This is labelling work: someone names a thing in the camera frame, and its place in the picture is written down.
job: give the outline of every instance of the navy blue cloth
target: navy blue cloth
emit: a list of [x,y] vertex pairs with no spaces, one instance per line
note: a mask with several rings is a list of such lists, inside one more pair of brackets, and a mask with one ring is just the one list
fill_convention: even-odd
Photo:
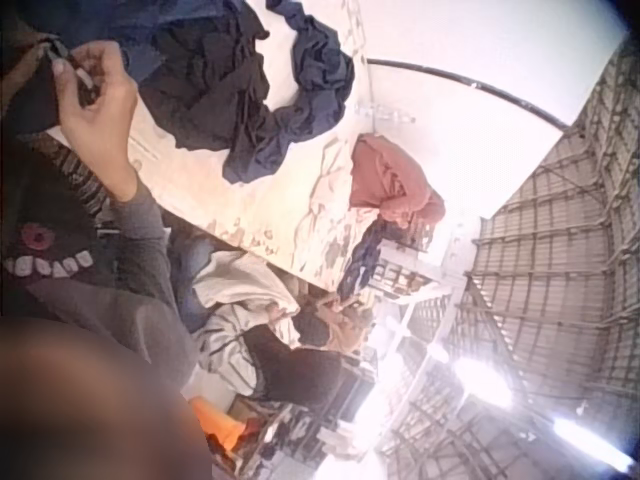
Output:
[[171,262],[171,284],[176,297],[178,313],[189,333],[205,326],[211,309],[202,305],[193,289],[198,274],[211,263],[211,254],[217,250],[208,237],[196,237],[173,242],[168,256]]
[[[151,38],[177,19],[220,15],[224,2],[241,0],[21,0],[19,18],[38,32],[53,33],[69,49],[92,40],[115,40],[131,77],[140,82],[163,62]],[[24,54],[3,42],[2,67],[9,70]],[[57,100],[49,60],[15,96],[3,123],[13,134],[42,132],[57,125]]]
[[294,79],[300,90],[293,105],[269,115],[255,105],[255,116],[239,129],[224,164],[230,183],[249,183],[274,174],[291,143],[321,135],[344,116],[345,102],[355,78],[352,59],[340,50],[335,30],[306,15],[302,5],[290,0],[267,0],[267,8],[282,15],[298,32],[293,45]]
[[346,300],[366,287],[380,260],[380,244],[393,227],[391,222],[378,217],[362,235],[362,240],[353,248],[349,265],[338,284],[337,293]]

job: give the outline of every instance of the hand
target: hand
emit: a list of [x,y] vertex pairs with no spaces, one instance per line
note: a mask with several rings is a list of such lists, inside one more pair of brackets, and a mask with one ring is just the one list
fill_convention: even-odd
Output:
[[342,311],[342,303],[340,303],[340,299],[336,298],[329,304],[329,308],[335,312],[340,313]]
[[27,81],[38,69],[40,60],[44,54],[45,46],[40,44],[31,48],[13,67],[13,69],[2,78],[2,117],[7,113],[9,103],[13,97],[20,91]]
[[266,307],[267,315],[269,316],[269,324],[275,324],[281,320],[287,313],[284,308],[280,308],[276,302],[271,302]]
[[129,201],[138,186],[128,156],[129,132],[138,101],[136,84],[127,75],[115,42],[87,43],[71,54],[100,86],[100,97],[82,108],[73,67],[66,60],[55,60],[52,68],[62,133],[116,200]]

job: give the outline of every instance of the black cable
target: black cable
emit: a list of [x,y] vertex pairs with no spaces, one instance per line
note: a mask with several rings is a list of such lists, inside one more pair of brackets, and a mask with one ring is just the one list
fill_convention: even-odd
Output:
[[549,112],[533,105],[532,103],[527,102],[521,98],[516,97],[515,95],[510,94],[504,90],[501,90],[493,85],[489,85],[487,83],[480,82],[478,80],[474,80],[473,78],[465,77],[463,75],[458,75],[457,73],[447,72],[446,70],[440,70],[438,68],[432,67],[424,67],[421,65],[416,65],[414,63],[406,63],[406,62],[396,62],[395,60],[381,60],[378,58],[368,58],[367,63],[369,65],[379,65],[381,67],[391,67],[391,68],[400,68],[403,70],[410,70],[413,72],[424,73],[426,75],[432,75],[435,77],[444,78],[447,80],[451,80],[453,82],[462,83],[463,85],[467,85],[468,87],[475,88],[476,90],[480,90],[481,92],[488,93],[489,95],[493,95],[495,97],[504,100],[505,102],[509,102],[517,107],[520,107],[527,112],[535,115],[536,117],[544,120],[547,123],[550,123],[558,130],[562,132],[569,129],[569,125],[556,118]]

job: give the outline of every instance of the pink cloth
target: pink cloth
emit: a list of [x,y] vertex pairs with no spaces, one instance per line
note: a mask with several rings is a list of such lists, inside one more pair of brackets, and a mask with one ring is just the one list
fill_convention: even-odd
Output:
[[352,159],[352,207],[379,208],[383,218],[420,212],[433,223],[444,216],[444,202],[420,164],[387,138],[361,135]]

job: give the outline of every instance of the pile of clothes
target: pile of clothes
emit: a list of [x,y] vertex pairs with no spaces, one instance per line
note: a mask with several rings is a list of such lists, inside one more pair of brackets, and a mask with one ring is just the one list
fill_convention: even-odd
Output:
[[[36,31],[69,48],[91,40],[120,43],[129,74],[156,123],[189,150],[230,149],[223,175],[248,183],[275,173],[293,142],[309,140],[342,119],[354,81],[352,59],[337,33],[302,5],[266,0],[298,33],[293,46],[299,92],[292,105],[270,111],[269,83],[256,41],[269,36],[241,0],[25,0],[18,14]],[[8,63],[22,52],[3,51]],[[47,60],[7,114],[14,133],[57,123]]]

